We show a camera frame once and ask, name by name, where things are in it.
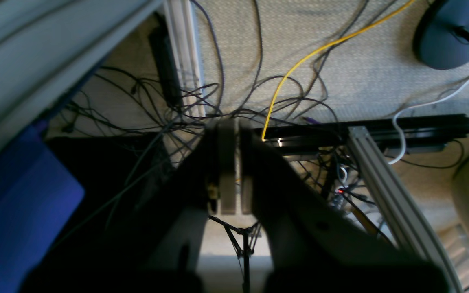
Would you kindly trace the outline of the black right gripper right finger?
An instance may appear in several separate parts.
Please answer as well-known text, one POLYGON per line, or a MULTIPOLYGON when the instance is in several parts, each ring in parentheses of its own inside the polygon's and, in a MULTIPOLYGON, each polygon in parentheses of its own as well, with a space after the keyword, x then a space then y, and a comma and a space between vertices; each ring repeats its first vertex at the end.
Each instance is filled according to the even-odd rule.
POLYGON ((266 293, 448 293, 443 271, 334 212, 283 156, 241 130, 252 178, 253 215, 268 237, 274 269, 266 293))

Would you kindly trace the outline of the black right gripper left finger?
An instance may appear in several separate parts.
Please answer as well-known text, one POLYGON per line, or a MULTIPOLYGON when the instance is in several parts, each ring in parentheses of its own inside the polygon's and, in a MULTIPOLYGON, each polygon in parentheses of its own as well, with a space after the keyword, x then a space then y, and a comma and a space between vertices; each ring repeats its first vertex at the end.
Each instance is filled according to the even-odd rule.
POLYGON ((158 193, 96 239, 49 256, 23 282, 24 293, 202 293, 196 267, 209 212, 207 180, 220 123, 158 193))

